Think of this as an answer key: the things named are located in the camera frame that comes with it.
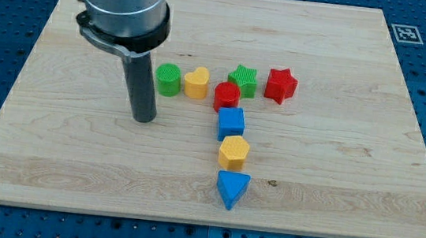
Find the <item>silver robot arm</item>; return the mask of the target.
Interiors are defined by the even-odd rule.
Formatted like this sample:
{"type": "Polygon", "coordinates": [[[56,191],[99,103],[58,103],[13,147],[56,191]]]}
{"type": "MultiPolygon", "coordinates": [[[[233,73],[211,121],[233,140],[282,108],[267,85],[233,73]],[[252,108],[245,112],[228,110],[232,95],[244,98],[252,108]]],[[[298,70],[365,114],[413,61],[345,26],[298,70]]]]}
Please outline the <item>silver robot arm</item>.
{"type": "Polygon", "coordinates": [[[166,0],[83,0],[77,15],[80,34],[93,46],[124,61],[151,66],[150,52],[170,32],[166,0]]]}

